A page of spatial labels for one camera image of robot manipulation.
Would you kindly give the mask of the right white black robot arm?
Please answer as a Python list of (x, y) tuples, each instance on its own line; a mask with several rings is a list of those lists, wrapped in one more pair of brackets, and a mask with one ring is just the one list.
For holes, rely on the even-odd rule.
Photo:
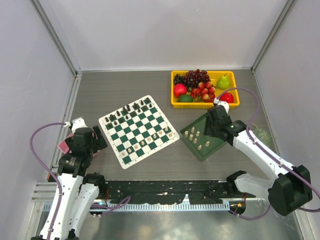
[(232, 197), (248, 193), (269, 202), (280, 215), (291, 212), (313, 198), (309, 170), (294, 166), (263, 144), (242, 121), (232, 121), (223, 105), (208, 109), (204, 135), (229, 143), (249, 157), (267, 176), (254, 177), (239, 170), (227, 178), (226, 191)]

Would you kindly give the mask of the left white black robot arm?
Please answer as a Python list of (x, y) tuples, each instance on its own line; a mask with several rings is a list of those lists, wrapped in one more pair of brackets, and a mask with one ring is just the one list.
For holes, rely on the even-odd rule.
[(63, 155), (56, 173), (49, 172), (57, 188), (46, 222), (36, 240), (77, 240), (95, 199), (107, 193), (105, 177), (87, 173), (93, 157), (108, 145), (98, 126), (71, 126), (58, 147)]

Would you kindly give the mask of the green white chess board mat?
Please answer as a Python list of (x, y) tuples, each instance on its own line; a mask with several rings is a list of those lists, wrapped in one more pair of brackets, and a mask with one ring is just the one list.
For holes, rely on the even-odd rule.
[(100, 117), (98, 122), (124, 170), (180, 139), (179, 133), (150, 95)]

